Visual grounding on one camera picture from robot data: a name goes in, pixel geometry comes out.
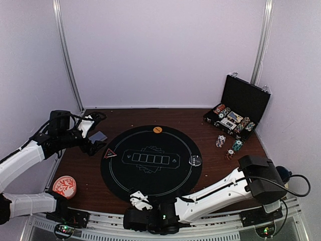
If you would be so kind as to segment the red triangular all-in marker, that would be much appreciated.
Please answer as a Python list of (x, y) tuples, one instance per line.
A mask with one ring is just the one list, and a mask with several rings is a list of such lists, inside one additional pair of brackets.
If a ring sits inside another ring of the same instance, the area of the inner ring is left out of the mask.
[(112, 151), (110, 148), (108, 148), (103, 156), (103, 159), (108, 159), (116, 156), (117, 154), (114, 151)]

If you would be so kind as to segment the yellow big blind button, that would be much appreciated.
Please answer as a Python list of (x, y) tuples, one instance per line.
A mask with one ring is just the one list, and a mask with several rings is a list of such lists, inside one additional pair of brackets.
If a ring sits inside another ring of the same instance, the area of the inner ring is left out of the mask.
[(160, 134), (163, 132), (163, 129), (162, 129), (162, 127), (154, 127), (153, 132), (156, 134)]

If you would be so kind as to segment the clear round dealer button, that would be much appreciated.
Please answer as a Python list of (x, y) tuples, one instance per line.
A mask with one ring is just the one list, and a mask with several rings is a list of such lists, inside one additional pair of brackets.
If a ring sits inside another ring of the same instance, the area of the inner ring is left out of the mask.
[(189, 158), (189, 164), (194, 167), (198, 167), (202, 164), (202, 158), (199, 155), (193, 155)]

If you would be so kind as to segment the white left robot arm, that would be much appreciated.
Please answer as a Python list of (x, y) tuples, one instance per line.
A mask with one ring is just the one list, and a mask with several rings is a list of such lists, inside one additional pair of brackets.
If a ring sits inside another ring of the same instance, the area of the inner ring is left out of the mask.
[(1, 224), (18, 216), (51, 213), (61, 223), (72, 219), (67, 198), (54, 191), (38, 194), (9, 194), (5, 189), (34, 165), (68, 148), (79, 147), (93, 156), (105, 143), (91, 142), (87, 134), (106, 117), (94, 112), (80, 117), (71, 113), (52, 117), (26, 143), (1, 159)]

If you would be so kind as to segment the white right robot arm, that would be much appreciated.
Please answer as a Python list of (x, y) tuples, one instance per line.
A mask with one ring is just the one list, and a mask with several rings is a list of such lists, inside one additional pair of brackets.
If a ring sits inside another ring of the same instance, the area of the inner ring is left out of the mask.
[(263, 205), (257, 210), (257, 217), (269, 221), (287, 193), (277, 168), (271, 159), (259, 156), (246, 155), (238, 162), (239, 167), (219, 182), (157, 206), (149, 204), (141, 192), (135, 192), (130, 196), (133, 208), (126, 210), (123, 227), (151, 234), (174, 234), (205, 214), (248, 199)]

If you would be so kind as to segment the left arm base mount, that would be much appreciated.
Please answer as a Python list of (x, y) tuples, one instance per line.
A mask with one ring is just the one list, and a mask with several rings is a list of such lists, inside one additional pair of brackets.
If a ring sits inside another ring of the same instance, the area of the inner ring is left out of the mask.
[(54, 191), (46, 191), (56, 201), (56, 208), (53, 212), (45, 212), (46, 219), (57, 224), (54, 227), (54, 235), (58, 240), (69, 239), (76, 229), (86, 228), (90, 213), (87, 211), (75, 210), (69, 207), (66, 197)]

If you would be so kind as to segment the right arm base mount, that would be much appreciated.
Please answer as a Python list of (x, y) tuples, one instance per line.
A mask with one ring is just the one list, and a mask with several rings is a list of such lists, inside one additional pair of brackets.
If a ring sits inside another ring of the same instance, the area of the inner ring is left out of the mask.
[(240, 212), (243, 227), (253, 226), (260, 238), (272, 238), (277, 233), (275, 221), (283, 217), (282, 208), (266, 213), (264, 207)]

